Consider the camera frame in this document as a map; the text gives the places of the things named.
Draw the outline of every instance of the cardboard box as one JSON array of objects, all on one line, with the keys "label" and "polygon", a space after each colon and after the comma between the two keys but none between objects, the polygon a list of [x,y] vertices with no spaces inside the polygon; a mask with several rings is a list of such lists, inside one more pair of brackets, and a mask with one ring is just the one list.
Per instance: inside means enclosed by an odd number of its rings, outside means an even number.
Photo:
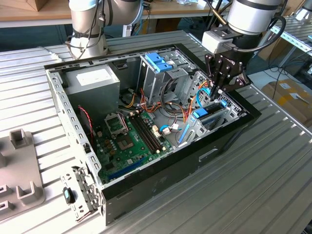
[{"label": "cardboard box", "polygon": [[48,0],[0,0],[0,5],[10,6],[30,11],[39,11]]},{"label": "cardboard box", "polygon": [[[276,82],[270,82],[262,88],[262,91],[269,97],[273,97]],[[297,97],[307,100],[310,105]],[[274,101],[279,104],[286,112],[300,121],[306,127],[312,125],[312,95],[307,93],[292,79],[281,80],[278,82]]]}]

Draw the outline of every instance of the slotted aluminum surface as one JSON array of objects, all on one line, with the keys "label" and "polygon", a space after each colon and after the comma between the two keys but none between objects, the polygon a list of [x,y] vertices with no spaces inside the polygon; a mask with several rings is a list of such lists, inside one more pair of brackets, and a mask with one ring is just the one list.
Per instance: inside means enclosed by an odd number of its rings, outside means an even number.
[{"label": "slotted aluminum surface", "polygon": [[[292,45],[296,46],[303,52],[309,52],[312,55],[312,42],[308,40],[308,36],[312,35],[312,20],[309,23],[303,24],[294,17],[288,16],[286,19],[286,27],[281,36]],[[278,21],[271,31],[278,33],[282,23]]]},{"label": "slotted aluminum surface", "polygon": [[[109,40],[112,51],[183,43],[205,51],[183,31]],[[65,46],[49,47],[71,60]],[[99,214],[81,223],[62,196],[59,175],[74,155],[54,108],[41,49],[0,53],[0,137],[15,128],[34,136],[46,201],[0,223],[3,233],[300,233],[312,218],[311,134],[253,87],[239,93],[262,112],[224,155],[111,226]]]}]

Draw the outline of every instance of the ram slot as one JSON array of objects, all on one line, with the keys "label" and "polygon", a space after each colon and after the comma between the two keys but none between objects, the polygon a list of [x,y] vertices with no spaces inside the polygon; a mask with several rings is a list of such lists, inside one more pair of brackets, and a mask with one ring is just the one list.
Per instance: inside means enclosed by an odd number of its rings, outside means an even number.
[{"label": "ram slot", "polygon": [[160,143],[150,132],[150,130],[147,128],[147,126],[140,117],[131,117],[130,122],[135,127],[137,133],[142,138],[152,154],[154,154],[156,150],[161,149]]}]

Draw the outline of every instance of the table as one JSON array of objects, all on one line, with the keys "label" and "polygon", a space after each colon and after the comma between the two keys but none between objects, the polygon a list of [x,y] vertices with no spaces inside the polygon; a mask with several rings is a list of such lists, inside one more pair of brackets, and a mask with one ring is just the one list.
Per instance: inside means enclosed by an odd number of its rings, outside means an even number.
[{"label": "table", "polygon": [[[150,19],[207,16],[208,6],[192,4],[183,6],[175,1],[151,3]],[[143,11],[143,19],[148,17]],[[55,24],[71,24],[71,13],[66,0],[49,0],[39,12],[0,5],[0,28]]]},{"label": "table", "polygon": [[[204,61],[200,42],[183,31],[108,40],[111,51],[183,43]],[[49,47],[66,61],[65,46]],[[60,124],[43,65],[46,51],[0,53],[0,136],[33,133],[46,201],[0,223],[10,233],[300,233],[312,217],[312,134],[254,86],[239,93],[262,115],[230,150],[105,227],[98,213],[77,224],[59,175],[75,154]]]}]

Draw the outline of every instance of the metal rack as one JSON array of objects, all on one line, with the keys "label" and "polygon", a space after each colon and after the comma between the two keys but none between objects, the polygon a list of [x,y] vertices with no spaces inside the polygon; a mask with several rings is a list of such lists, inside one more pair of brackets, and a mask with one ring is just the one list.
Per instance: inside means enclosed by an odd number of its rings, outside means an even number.
[{"label": "metal rack", "polygon": [[[292,16],[285,17],[285,19],[287,23],[281,38],[292,44],[293,48],[281,61],[279,64],[280,67],[285,64],[296,48],[302,50],[303,52],[307,52],[307,54],[312,56],[312,42],[308,40],[308,36],[312,35],[312,20],[309,23],[303,24]],[[272,27],[271,31],[277,34],[281,25],[282,23],[278,21],[276,25]],[[262,43],[264,43],[270,35],[270,33],[267,33],[263,38]]]}]

